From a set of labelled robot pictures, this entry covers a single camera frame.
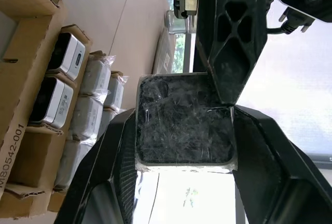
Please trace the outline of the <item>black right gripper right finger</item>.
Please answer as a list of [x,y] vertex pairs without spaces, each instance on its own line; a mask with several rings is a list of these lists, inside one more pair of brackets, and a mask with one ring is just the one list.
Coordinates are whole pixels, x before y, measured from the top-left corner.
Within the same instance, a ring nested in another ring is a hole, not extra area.
[[332,186],[271,117],[234,108],[238,169],[249,224],[332,224]]

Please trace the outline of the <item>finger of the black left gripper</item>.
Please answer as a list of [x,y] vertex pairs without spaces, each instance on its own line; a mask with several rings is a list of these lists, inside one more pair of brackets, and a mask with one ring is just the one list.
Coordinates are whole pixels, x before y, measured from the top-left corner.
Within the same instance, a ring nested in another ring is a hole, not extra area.
[[267,42],[266,0],[198,0],[198,29],[220,101],[235,104]]

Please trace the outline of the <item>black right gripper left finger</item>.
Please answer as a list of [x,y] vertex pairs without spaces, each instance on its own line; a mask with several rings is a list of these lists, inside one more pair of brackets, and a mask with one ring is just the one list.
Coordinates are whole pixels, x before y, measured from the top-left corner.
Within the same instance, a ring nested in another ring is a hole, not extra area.
[[135,109],[118,114],[80,162],[56,224],[132,224]]

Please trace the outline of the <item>cardboard box of silver devices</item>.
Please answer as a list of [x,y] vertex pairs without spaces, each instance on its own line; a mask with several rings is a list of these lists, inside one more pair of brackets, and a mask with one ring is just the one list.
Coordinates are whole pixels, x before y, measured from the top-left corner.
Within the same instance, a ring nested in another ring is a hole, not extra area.
[[29,117],[60,33],[90,49],[77,25],[64,26],[62,0],[0,0],[0,12],[17,22],[0,57],[0,220],[58,212],[65,192],[54,187],[74,102],[62,127],[29,123]]

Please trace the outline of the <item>dark window frame post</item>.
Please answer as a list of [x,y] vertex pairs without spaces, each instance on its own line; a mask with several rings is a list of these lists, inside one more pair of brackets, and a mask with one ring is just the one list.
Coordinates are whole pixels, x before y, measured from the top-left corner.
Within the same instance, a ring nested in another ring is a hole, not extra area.
[[194,27],[196,30],[195,37],[195,52],[194,52],[194,61],[193,61],[193,72],[206,72],[208,62],[206,58],[205,51],[203,49],[202,43],[200,41],[199,29],[198,29],[198,16],[194,18]]

